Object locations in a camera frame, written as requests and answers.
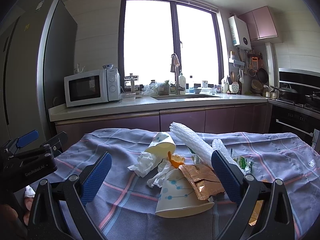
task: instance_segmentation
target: window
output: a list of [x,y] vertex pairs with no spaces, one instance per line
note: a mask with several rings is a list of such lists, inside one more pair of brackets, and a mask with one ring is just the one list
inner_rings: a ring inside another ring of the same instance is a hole
[[223,69],[218,33],[214,12],[175,1],[122,0],[119,72],[138,75],[143,85],[153,79],[174,81],[170,68],[176,53],[186,83],[192,76],[194,83],[219,84]]

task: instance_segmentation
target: oven handle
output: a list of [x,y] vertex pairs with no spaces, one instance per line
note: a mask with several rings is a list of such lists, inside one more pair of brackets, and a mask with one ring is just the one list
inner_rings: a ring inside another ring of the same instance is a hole
[[303,131],[303,130],[301,130],[301,129],[299,129],[299,128],[296,128],[296,127],[294,127],[294,126],[288,125],[288,124],[286,124],[286,123],[284,123],[284,122],[280,122],[279,119],[276,119],[276,122],[277,122],[277,123],[280,123],[280,124],[283,124],[283,125],[285,125],[285,126],[291,127],[291,128],[293,128],[293,129],[295,129],[295,130],[298,130],[298,131],[300,131],[300,132],[303,132],[303,133],[305,133],[305,134],[313,137],[313,133],[308,133],[308,132],[305,132],[305,131]]

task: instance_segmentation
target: window frame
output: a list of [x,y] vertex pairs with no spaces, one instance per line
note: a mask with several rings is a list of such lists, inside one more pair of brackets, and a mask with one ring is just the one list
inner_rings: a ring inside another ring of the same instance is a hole
[[[178,23],[178,14],[177,14],[177,5],[183,5],[187,7],[191,7],[194,9],[198,9],[207,13],[210,13],[212,16],[212,22],[214,27],[214,33],[217,43],[217,55],[218,55],[218,80],[219,84],[221,84],[221,79],[224,76],[224,69],[223,69],[223,55],[222,55],[222,43],[221,43],[221,36],[220,30],[218,25],[218,18],[217,13],[214,11],[207,10],[205,8],[201,8],[198,6],[194,6],[191,4],[178,2],[174,0],[152,0],[152,1],[163,1],[170,3],[171,9],[171,22],[172,22],[172,38],[173,38],[173,52],[177,54],[180,66],[179,70],[182,69],[183,60],[181,59],[181,49],[180,49],[180,33],[179,33],[179,23]],[[120,19],[119,19],[119,35],[118,35],[118,71],[120,74],[120,84],[124,90],[124,21],[125,21],[125,9],[126,9],[126,2],[127,0],[121,0],[120,5]]]

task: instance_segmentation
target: white countertop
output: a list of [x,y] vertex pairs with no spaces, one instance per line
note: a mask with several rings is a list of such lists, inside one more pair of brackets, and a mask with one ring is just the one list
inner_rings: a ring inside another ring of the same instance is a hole
[[136,98],[127,102],[108,102],[87,106],[66,107],[66,104],[49,109],[51,122],[86,118],[101,115],[127,114],[137,112],[149,112],[168,110],[175,108],[202,107],[215,105],[266,103],[268,99],[262,96],[215,94],[210,98],[177,98],[157,100],[149,96]]

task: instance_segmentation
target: water heater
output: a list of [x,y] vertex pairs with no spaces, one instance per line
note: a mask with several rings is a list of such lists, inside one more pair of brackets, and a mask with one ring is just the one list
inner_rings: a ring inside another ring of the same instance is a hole
[[247,24],[235,16],[229,18],[229,24],[233,45],[240,49],[250,50],[251,43]]

